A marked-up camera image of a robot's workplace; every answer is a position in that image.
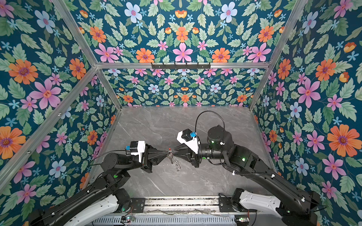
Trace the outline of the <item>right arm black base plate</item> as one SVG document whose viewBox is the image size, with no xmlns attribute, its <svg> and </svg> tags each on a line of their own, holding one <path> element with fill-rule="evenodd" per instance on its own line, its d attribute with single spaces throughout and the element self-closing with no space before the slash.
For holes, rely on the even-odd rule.
<svg viewBox="0 0 362 226">
<path fill-rule="evenodd" d="M 219 196 L 219 211 L 220 212 L 242 212 L 243 207 L 236 201 L 226 196 Z"/>
</svg>

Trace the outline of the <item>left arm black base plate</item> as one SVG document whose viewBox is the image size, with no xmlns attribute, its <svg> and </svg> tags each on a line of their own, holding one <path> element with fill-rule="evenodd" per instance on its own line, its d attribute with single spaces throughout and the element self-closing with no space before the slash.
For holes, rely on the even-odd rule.
<svg viewBox="0 0 362 226">
<path fill-rule="evenodd" d="M 126 207 L 125 213 L 143 213 L 146 204 L 146 198 L 131 198 Z"/>
</svg>

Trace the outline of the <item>large keyring with red grip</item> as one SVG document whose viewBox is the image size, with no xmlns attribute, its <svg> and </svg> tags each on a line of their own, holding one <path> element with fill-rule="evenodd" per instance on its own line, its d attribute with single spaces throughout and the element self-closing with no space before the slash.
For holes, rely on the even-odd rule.
<svg viewBox="0 0 362 226">
<path fill-rule="evenodd" d="M 179 162 L 176 160 L 174 152 L 169 149 L 167 152 L 167 158 L 170 160 L 171 164 L 176 167 L 176 170 L 179 172 L 181 169 L 181 166 L 179 165 Z"/>
</svg>

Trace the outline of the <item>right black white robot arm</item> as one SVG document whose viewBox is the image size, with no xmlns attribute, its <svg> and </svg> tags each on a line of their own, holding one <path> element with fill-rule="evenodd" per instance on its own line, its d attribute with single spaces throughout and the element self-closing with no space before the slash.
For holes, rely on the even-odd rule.
<svg viewBox="0 0 362 226">
<path fill-rule="evenodd" d="M 261 211 L 281 218 L 287 226 L 316 226 L 316 209 L 321 200 L 316 192 L 307 192 L 288 182 L 246 147 L 236 145 L 231 133 L 218 125 L 209 129 L 207 143 L 201 143 L 190 129 L 177 134 L 180 143 L 174 154 L 194 167 L 201 159 L 218 159 L 220 165 L 233 175 L 250 179 L 266 189 L 270 195 L 260 195 L 245 189 L 234 193 L 234 205 Z"/>
</svg>

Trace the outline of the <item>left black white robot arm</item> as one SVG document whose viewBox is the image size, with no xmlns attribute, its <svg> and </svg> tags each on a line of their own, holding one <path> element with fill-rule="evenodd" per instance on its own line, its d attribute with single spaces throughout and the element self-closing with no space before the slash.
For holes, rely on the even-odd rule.
<svg viewBox="0 0 362 226">
<path fill-rule="evenodd" d="M 100 164 L 103 172 L 81 192 L 52 208 L 36 210 L 29 216 L 31 226 L 85 226 L 104 215 L 127 212 L 132 201 L 124 184 L 130 170 L 152 172 L 152 167 L 171 157 L 172 151 L 161 151 L 142 142 L 124 150 L 108 152 Z"/>
</svg>

